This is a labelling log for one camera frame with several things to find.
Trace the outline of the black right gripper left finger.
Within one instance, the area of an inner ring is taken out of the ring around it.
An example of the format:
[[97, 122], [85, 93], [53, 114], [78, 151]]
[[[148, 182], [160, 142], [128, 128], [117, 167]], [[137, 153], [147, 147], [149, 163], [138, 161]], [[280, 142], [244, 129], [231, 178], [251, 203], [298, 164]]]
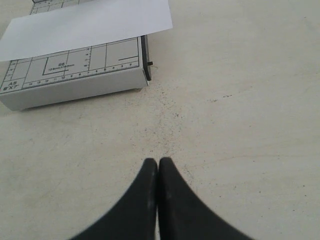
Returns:
[[72, 239], [154, 240], [157, 175], [157, 162], [153, 158], [145, 159], [136, 178], [117, 203]]

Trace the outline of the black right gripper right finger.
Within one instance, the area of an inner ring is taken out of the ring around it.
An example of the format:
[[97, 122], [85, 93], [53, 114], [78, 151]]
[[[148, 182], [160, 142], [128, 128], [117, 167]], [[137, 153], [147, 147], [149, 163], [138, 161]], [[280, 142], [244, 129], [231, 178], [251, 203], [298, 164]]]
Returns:
[[159, 161], [157, 208], [162, 240], [251, 239], [207, 207], [169, 157]]

